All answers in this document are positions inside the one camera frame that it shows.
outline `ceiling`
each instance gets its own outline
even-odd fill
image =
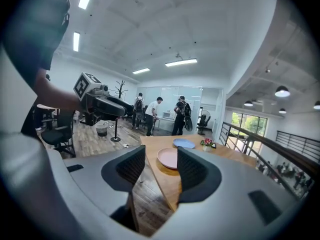
[[[70,21],[58,54],[93,62],[139,82],[215,72],[228,76],[232,44],[229,0],[70,0]],[[80,33],[79,52],[73,33]],[[197,64],[165,63],[197,58]],[[150,68],[142,74],[132,72]]]
[[[301,18],[292,17],[286,24],[276,46],[247,82],[226,102],[227,106],[243,108],[247,100],[258,101],[251,109],[278,114],[280,108],[288,113],[313,112],[320,97],[319,55],[316,45]],[[277,87],[286,86],[289,97],[275,96]]]

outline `coat rack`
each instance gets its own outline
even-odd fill
[[[116,81],[119,85],[120,85],[120,88],[118,88],[118,87],[115,87],[118,91],[116,92],[116,94],[119,94],[119,99],[121,99],[121,95],[124,93],[124,92],[126,92],[126,91],[128,91],[128,90],[122,90],[122,87],[125,85],[125,82],[126,81],[121,81],[121,83],[119,83],[118,81]],[[112,137],[111,139],[110,139],[110,141],[112,141],[112,142],[119,142],[119,141],[121,141],[121,139],[117,136],[117,128],[118,128],[118,119],[116,119],[115,120],[115,130],[114,130],[114,137]]]

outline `stand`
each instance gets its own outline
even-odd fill
[[[204,127],[201,128],[201,132],[199,132],[199,130],[198,130],[198,134],[200,134],[200,135],[205,135],[203,132],[204,132]]]
[[[117,128],[118,128],[118,119],[117,120],[115,120],[115,130],[114,130],[114,137],[112,137],[111,139],[110,139],[110,141],[112,141],[112,142],[119,142],[119,141],[121,141],[121,139],[119,138],[119,137],[117,137]]]

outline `backpack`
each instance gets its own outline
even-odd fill
[[[191,107],[190,107],[189,103],[187,103],[187,102],[182,102],[182,103],[183,103],[183,106],[180,109],[181,115],[184,117],[191,117]]]
[[[142,99],[137,99],[134,107],[135,107],[135,111],[142,111]]]

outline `trash can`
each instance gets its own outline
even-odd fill
[[[100,137],[107,136],[107,134],[108,134],[107,133],[107,128],[108,128],[108,122],[107,121],[100,120],[99,122],[97,122],[95,124],[96,133]]]

